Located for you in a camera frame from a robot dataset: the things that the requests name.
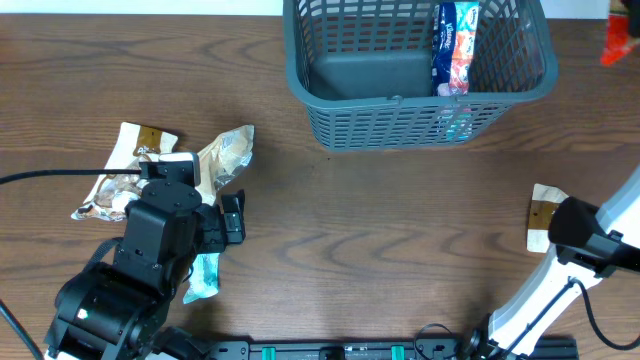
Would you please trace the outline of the grey plastic lattice basket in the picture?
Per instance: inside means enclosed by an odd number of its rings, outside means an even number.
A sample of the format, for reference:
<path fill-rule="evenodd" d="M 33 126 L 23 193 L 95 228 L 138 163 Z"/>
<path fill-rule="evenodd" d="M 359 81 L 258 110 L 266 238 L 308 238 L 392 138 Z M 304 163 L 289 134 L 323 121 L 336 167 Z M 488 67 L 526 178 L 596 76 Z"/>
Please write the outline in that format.
<path fill-rule="evenodd" d="M 440 97 L 431 67 L 442 1 L 284 0 L 287 81 L 316 140 L 331 151 L 458 145 L 548 95 L 558 64 L 541 4 L 477 2 L 469 91 Z"/>

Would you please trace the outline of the blue Kleenex tissue pack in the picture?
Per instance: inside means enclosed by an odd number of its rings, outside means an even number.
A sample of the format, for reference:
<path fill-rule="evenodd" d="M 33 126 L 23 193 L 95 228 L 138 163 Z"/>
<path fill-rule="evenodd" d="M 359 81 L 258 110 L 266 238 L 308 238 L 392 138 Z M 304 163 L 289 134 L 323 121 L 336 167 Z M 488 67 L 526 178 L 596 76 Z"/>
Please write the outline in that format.
<path fill-rule="evenodd" d="M 468 93 L 479 10 L 477 1 L 443 2 L 435 6 L 431 67 L 434 96 Z"/>

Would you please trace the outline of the beige brown snack bag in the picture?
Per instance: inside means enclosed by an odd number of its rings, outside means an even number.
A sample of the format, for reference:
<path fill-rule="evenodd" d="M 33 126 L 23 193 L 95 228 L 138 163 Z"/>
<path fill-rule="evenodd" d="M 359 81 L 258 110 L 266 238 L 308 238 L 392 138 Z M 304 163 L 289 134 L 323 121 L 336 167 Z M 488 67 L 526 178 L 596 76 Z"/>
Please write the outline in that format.
<path fill-rule="evenodd" d="M 533 187 L 526 231 L 526 248 L 545 253 L 549 248 L 549 227 L 559 205 L 568 198 L 561 189 L 536 183 Z"/>

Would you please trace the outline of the red San Remo spaghetti pack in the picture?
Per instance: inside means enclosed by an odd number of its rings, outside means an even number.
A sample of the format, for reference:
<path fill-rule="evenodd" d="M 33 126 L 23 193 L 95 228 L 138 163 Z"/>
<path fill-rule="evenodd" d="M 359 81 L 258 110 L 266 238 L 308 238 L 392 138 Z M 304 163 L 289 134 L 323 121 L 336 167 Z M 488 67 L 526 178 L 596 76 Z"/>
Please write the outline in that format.
<path fill-rule="evenodd" d="M 610 0 L 600 63 L 612 66 L 639 45 L 639 0 Z"/>

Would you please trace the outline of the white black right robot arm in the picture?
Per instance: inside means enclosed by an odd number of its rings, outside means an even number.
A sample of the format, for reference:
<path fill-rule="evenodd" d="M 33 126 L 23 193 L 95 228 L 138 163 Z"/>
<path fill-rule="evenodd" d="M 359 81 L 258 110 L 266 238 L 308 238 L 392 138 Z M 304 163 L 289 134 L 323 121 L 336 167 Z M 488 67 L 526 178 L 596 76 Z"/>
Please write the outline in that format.
<path fill-rule="evenodd" d="M 598 327 L 588 290 L 617 270 L 639 271 L 639 172 L 600 207 L 575 197 L 559 204 L 548 229 L 542 262 L 504 306 L 475 331 L 460 359 L 526 359 L 542 335 L 582 297 L 596 336 L 608 347 L 630 351 Z"/>

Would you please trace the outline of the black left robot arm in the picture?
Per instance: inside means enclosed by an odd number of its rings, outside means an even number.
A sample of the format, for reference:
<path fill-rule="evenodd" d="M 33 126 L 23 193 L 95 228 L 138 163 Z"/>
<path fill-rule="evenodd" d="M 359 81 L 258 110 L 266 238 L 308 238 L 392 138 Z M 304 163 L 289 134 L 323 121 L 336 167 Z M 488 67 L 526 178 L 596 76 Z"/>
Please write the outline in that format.
<path fill-rule="evenodd" d="M 104 242 L 59 291 L 45 337 L 50 359 L 143 359 L 200 254 L 246 237 L 245 194 L 208 205 L 191 184 L 149 182 L 126 207 L 122 237 Z"/>

